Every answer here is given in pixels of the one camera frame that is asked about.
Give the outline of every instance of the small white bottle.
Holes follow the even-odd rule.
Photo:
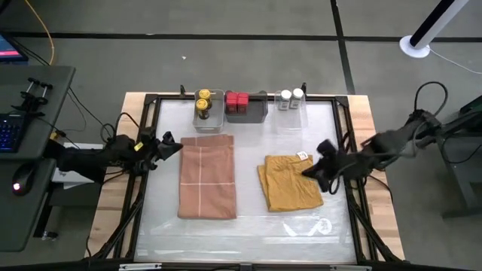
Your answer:
[[[291,101],[289,102],[290,109],[298,109],[303,98],[303,90],[296,88],[293,90],[293,95],[291,96]]]
[[[279,110],[288,110],[290,100],[291,100],[291,91],[283,90],[281,92],[281,96],[279,98],[278,109]]]

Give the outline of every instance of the gray floor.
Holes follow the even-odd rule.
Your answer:
[[[437,0],[338,0],[345,35],[402,36],[412,34]],[[45,1],[32,4],[52,32],[190,33],[335,35],[329,0],[142,0],[129,2]],[[440,34],[482,37],[482,2],[470,1]],[[23,2],[0,16],[2,29],[42,32]],[[44,58],[45,38],[20,39]],[[113,122],[126,91],[172,91],[220,87],[226,90],[274,91],[308,83],[311,93],[346,93],[336,41],[194,41],[56,39],[58,65],[77,68],[72,87],[96,115]],[[402,125],[413,110],[417,87],[441,81],[450,91],[440,119],[482,95],[480,75],[460,69],[435,55],[410,59],[397,43],[347,42],[348,60],[357,94],[368,95],[379,131]],[[482,71],[480,44],[436,43],[440,54]],[[419,106],[435,110],[441,90],[428,87]],[[67,101],[57,126],[82,126],[77,109]],[[99,126],[89,119],[85,132],[73,140],[100,142]],[[436,148],[413,160],[400,159],[387,171],[405,256],[414,263],[480,269],[482,217],[442,220],[440,213],[456,209],[461,199],[455,182]],[[55,245],[29,244],[28,262],[71,260],[83,256],[93,210],[61,212],[56,228],[65,234]],[[56,256],[47,255],[52,251]],[[25,257],[0,255],[5,264],[25,263]]]

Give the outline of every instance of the red container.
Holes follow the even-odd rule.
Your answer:
[[[226,93],[226,113],[237,113],[238,93],[227,92]]]
[[[238,114],[246,114],[248,110],[249,94],[238,93]]]

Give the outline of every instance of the blue keyboard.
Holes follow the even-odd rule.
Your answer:
[[[23,114],[0,114],[0,153],[16,153],[26,126]]]

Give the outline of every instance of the yellow cloth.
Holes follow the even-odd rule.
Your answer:
[[[310,209],[323,205],[318,184],[302,176],[313,165],[313,156],[266,156],[258,166],[264,197],[271,212]]]

